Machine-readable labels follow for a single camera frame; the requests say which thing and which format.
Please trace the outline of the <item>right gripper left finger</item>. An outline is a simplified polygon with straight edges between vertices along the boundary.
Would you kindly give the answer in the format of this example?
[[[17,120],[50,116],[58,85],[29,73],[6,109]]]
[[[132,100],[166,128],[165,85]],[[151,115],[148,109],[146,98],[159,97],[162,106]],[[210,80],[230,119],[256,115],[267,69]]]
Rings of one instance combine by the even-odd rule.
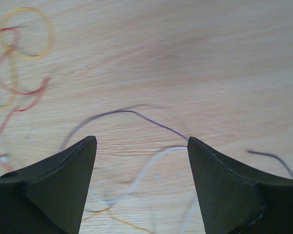
[[[0,176],[0,234],[79,233],[96,150],[96,138],[87,136]]]

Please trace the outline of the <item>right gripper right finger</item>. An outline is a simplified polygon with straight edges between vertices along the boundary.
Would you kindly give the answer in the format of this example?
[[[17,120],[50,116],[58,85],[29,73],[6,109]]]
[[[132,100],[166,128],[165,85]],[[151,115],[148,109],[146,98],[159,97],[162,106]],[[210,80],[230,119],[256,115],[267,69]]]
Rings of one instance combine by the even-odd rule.
[[[293,179],[224,155],[195,137],[188,157],[208,234],[293,234]]]

